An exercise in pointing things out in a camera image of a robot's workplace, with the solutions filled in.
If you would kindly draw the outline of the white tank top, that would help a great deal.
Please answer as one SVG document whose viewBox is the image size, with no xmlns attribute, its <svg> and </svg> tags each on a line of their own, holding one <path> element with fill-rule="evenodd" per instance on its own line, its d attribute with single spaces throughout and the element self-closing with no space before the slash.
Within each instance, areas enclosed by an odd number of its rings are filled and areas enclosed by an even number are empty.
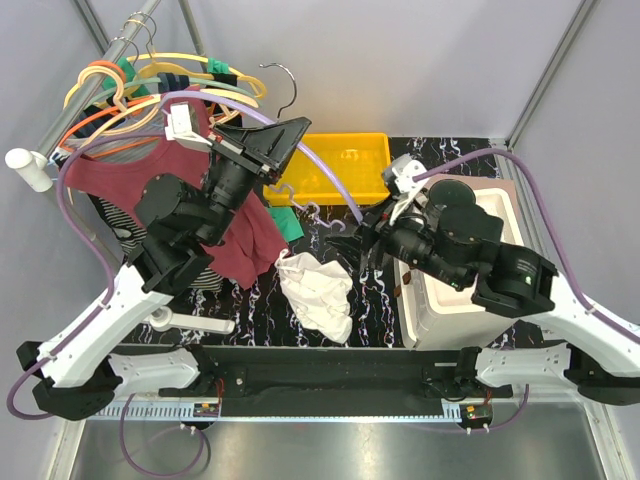
<svg viewBox="0 0 640 480">
<path fill-rule="evenodd" d="M 344 344 L 352 330 L 348 295 L 353 281 L 336 260 L 319 262 L 308 252 L 283 249 L 274 263 L 280 288 L 302 327 Z"/>
</svg>

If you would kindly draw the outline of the maroon tank top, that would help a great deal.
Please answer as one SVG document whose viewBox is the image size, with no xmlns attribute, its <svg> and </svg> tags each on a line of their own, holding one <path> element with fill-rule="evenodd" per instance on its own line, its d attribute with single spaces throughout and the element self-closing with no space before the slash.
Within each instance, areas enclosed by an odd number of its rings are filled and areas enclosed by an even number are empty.
<svg viewBox="0 0 640 480">
<path fill-rule="evenodd" d="M 97 153 L 74 161 L 65 176 L 65 185 L 107 200 L 145 231 L 134 207 L 141 200 L 149 180 L 160 174 L 174 174 L 199 188 L 209 167 L 209 155 L 181 147 L 162 137 L 152 147 L 134 147 L 116 155 L 117 162 Z M 208 266 L 223 279 L 231 279 L 248 289 L 257 277 L 269 270 L 279 253 L 287 248 L 276 224 L 255 193 L 250 193 L 223 236 L 220 246 L 204 246 L 213 257 Z"/>
</svg>

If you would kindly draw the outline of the beige plastic hanger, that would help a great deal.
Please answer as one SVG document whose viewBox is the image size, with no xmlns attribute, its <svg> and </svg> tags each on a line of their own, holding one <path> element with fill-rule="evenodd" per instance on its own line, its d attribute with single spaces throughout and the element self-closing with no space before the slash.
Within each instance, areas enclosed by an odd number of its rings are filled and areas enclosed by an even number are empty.
<svg viewBox="0 0 640 480">
<path fill-rule="evenodd" d="M 102 136 L 110 137 L 110 136 L 133 133 L 134 131 L 145 126 L 156 116 L 156 114 L 160 109 L 160 106 L 159 106 L 159 102 L 161 100 L 160 94 L 156 93 L 152 95 L 147 95 L 145 97 L 136 98 L 132 102 L 126 103 L 124 101 L 124 90 L 125 90 L 125 87 L 123 82 L 120 80 L 117 80 L 116 90 L 113 95 L 114 105 L 105 110 L 108 114 L 111 114 L 112 111 L 115 111 L 116 115 L 112 116 L 105 124 L 99 127 L 92 135 L 85 138 L 82 141 L 81 146 L 86 146 L 92 141 L 97 140 Z M 140 120 L 124 127 L 113 128 L 113 125 L 115 125 L 119 120 L 127 119 L 142 110 L 146 110 L 147 113 Z M 99 116 L 104 116 L 105 111 L 102 110 Z"/>
</svg>

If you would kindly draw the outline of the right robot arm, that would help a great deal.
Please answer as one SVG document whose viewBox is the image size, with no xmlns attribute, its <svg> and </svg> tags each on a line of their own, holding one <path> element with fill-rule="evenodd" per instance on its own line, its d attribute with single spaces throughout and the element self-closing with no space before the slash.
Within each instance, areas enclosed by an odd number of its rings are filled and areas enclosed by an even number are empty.
<svg viewBox="0 0 640 480">
<path fill-rule="evenodd" d="M 639 401 L 639 335 L 574 292 L 569 279 L 535 251 L 501 240 L 504 222 L 475 202 L 471 188 L 454 179 L 426 191 L 432 216 L 401 209 L 388 197 L 369 208 L 351 235 L 327 243 L 354 268 L 390 256 L 457 292 L 485 311 L 560 332 L 565 344 L 558 379 L 602 404 Z"/>
</svg>

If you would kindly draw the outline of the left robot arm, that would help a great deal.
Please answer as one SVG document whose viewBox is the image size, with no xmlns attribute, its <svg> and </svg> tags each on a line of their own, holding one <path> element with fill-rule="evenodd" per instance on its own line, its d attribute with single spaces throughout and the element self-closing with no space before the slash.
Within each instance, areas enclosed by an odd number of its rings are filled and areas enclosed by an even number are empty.
<svg viewBox="0 0 640 480">
<path fill-rule="evenodd" d="M 144 186 L 135 214 L 147 234 L 106 290 L 52 339 L 27 341 L 17 351 L 24 378 L 35 378 L 37 418 L 86 419 L 114 399 L 136 394 L 206 396 L 221 377 L 198 346 L 124 356 L 121 340 L 163 311 L 211 264 L 208 249 L 221 243 L 258 184 L 276 183 L 310 126 L 305 117 L 262 127 L 220 126 L 206 141 L 209 168 L 201 187 L 163 173 Z"/>
</svg>

